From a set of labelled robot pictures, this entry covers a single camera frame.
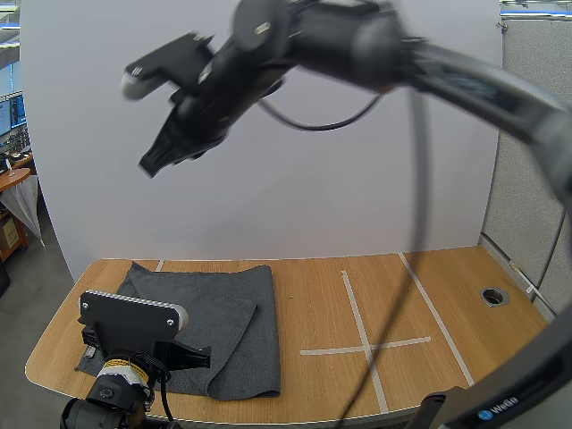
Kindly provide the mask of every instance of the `metal grommet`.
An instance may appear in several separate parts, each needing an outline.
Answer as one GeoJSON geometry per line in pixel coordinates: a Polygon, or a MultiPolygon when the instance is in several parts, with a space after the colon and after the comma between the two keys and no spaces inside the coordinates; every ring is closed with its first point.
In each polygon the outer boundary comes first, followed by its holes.
{"type": "Polygon", "coordinates": [[[480,292],[484,303],[489,307],[502,307],[510,302],[509,294],[500,288],[487,288],[480,292]]]}

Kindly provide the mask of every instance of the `desk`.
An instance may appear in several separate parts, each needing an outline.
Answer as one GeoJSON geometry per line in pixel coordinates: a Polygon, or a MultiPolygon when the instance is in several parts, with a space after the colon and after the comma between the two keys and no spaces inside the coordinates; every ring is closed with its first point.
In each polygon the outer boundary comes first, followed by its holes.
{"type": "MultiPolygon", "coordinates": [[[[29,168],[19,168],[12,170],[11,172],[6,172],[0,175],[0,192],[5,191],[12,186],[16,186],[18,183],[22,183],[25,181],[30,175],[29,168]]],[[[10,212],[4,212],[0,214],[0,220],[4,219],[10,212]]],[[[20,220],[16,216],[12,216],[14,220],[14,225],[16,226],[16,231],[18,231],[18,235],[20,236],[18,240],[13,244],[13,246],[7,250],[4,250],[0,255],[2,262],[5,262],[6,259],[20,246],[27,247],[28,246],[28,236],[26,235],[26,231],[22,226],[20,220]]]]}
{"type": "MultiPolygon", "coordinates": [[[[169,394],[177,418],[217,423],[335,419],[366,368],[364,341],[367,346],[373,343],[401,276],[407,272],[407,257],[402,255],[137,262],[164,272],[236,272],[261,264],[272,267],[282,360],[281,397],[221,402],[169,394]],[[365,332],[363,340],[359,327],[365,332]]],[[[130,264],[129,260],[104,259],[86,270],[26,364],[31,382],[85,398],[94,377],[74,371],[85,351],[83,326],[77,322],[78,299],[87,289],[117,291],[130,264]]],[[[352,416],[399,413],[396,410],[416,406],[428,393],[454,385],[467,387],[513,356],[546,325],[524,292],[481,247],[425,252],[416,276],[419,284],[411,288],[388,339],[389,348],[351,410],[352,416]],[[492,286],[509,293],[507,306],[483,303],[480,289],[492,286]],[[444,330],[436,317],[442,320],[444,330]]],[[[151,414],[164,416],[160,400],[151,414]]]]}
{"type": "Polygon", "coordinates": [[[31,163],[32,161],[34,161],[34,155],[29,154],[29,156],[26,156],[22,159],[19,159],[18,161],[16,161],[15,163],[13,163],[12,168],[20,168],[24,165],[26,165],[27,163],[31,163]]]}

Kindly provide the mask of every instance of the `folded cloth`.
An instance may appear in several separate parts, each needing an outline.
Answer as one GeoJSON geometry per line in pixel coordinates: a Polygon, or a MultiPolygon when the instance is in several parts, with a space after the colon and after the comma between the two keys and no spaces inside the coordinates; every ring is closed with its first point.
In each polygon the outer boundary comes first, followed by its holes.
{"type": "MultiPolygon", "coordinates": [[[[210,368],[173,371],[167,390],[245,400],[280,395],[280,351],[272,271],[261,265],[240,273],[154,273],[132,264],[117,291],[128,297],[179,304],[189,325],[175,340],[211,346],[210,368]]],[[[97,375],[99,351],[77,369],[97,375]]]]}

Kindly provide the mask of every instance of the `black cable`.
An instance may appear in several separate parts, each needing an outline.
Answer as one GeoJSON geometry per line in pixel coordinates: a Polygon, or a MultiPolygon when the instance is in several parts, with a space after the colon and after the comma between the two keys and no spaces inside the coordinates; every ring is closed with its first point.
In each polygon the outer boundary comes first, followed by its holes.
{"type": "Polygon", "coordinates": [[[367,103],[366,107],[361,109],[352,117],[346,119],[345,121],[331,123],[329,125],[306,125],[305,123],[296,122],[293,119],[286,117],[278,109],[276,109],[276,107],[274,107],[264,99],[258,100],[258,105],[262,108],[262,110],[264,110],[267,114],[272,116],[276,121],[280,122],[283,125],[286,125],[287,127],[291,127],[296,130],[302,130],[302,131],[332,131],[332,130],[338,130],[343,127],[347,127],[348,125],[351,125],[352,123],[359,121],[366,114],[368,114],[377,105],[377,103],[379,103],[379,100],[381,99],[382,96],[375,96],[369,103],[367,103]]]}
{"type": "Polygon", "coordinates": [[[172,422],[174,418],[172,418],[169,402],[167,401],[166,388],[166,383],[171,380],[171,372],[169,371],[169,368],[167,368],[167,366],[159,359],[156,359],[143,352],[133,353],[131,356],[129,356],[129,365],[131,365],[131,358],[134,357],[141,358],[141,360],[144,360],[147,364],[154,366],[161,373],[161,402],[163,403],[164,413],[167,415],[169,421],[172,422]]]}
{"type": "MultiPolygon", "coordinates": [[[[551,264],[552,257],[554,256],[554,250],[556,250],[556,245],[558,244],[558,240],[560,238],[560,234],[562,233],[562,227],[564,226],[564,220],[566,219],[566,210],[562,209],[562,214],[560,215],[560,221],[558,224],[558,228],[556,229],[556,235],[554,235],[554,239],[552,240],[551,244],[551,251],[548,253],[548,258],[546,259],[546,263],[544,264],[544,268],[542,273],[540,274],[540,279],[536,285],[536,289],[540,289],[543,284],[544,276],[548,271],[548,267],[551,264]]],[[[533,295],[532,302],[536,299],[536,295],[533,295]]]]}
{"type": "MultiPolygon", "coordinates": [[[[425,112],[425,101],[423,96],[415,91],[410,90],[410,102],[411,109],[413,112],[413,126],[415,130],[415,178],[416,178],[416,191],[415,191],[415,207],[414,207],[414,229],[411,241],[411,250],[416,251],[416,253],[411,254],[408,263],[411,273],[414,273],[419,266],[419,261],[421,260],[422,253],[420,250],[423,249],[425,244],[425,227],[427,223],[427,213],[429,211],[429,189],[431,188],[431,174],[429,173],[429,130],[426,122],[426,112],[425,112]]],[[[384,344],[397,321],[397,317],[400,314],[403,305],[407,301],[409,295],[409,289],[413,286],[413,278],[409,274],[408,270],[405,272],[403,280],[401,281],[400,288],[398,290],[398,296],[391,308],[391,311],[387,317],[387,321],[383,324],[380,334],[377,337],[377,342],[375,344],[384,344]]],[[[359,385],[354,392],[351,400],[348,402],[346,407],[338,419],[335,429],[340,429],[343,426],[345,418],[348,416],[349,411],[356,403],[361,392],[370,379],[371,371],[375,368],[375,363],[379,359],[383,352],[383,349],[379,348],[374,350],[372,362],[369,362],[364,374],[361,377],[359,385]]]]}
{"type": "Polygon", "coordinates": [[[172,422],[174,418],[172,418],[171,409],[169,408],[169,403],[167,402],[166,377],[167,375],[165,373],[161,373],[161,402],[163,403],[164,413],[167,415],[169,421],[172,422]]]}

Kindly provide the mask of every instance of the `white wall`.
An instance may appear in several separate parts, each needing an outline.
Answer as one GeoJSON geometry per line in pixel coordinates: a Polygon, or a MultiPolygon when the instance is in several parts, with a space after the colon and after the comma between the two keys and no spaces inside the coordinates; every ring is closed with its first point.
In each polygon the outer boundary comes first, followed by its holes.
{"type": "MultiPolygon", "coordinates": [[[[124,66],[193,29],[216,34],[219,47],[236,3],[27,1],[21,60],[29,133],[75,279],[102,257],[329,257],[406,249],[412,160],[402,90],[363,121],[331,133],[285,129],[254,107],[199,161],[166,168],[153,180],[137,167],[169,113],[172,90],[128,103],[119,91],[124,66]],[[57,25],[46,20],[54,9],[57,25]]],[[[501,62],[498,1],[402,3],[415,32],[501,62]]],[[[370,96],[295,71],[272,101],[296,119],[322,123],[345,119],[370,96]]],[[[436,101],[431,125],[428,248],[474,245],[497,132],[436,101]]]]}
{"type": "Polygon", "coordinates": [[[21,91],[21,63],[19,61],[12,64],[12,86],[13,92],[21,91]]]}
{"type": "Polygon", "coordinates": [[[10,88],[10,67],[0,69],[0,96],[12,94],[10,88]]]}

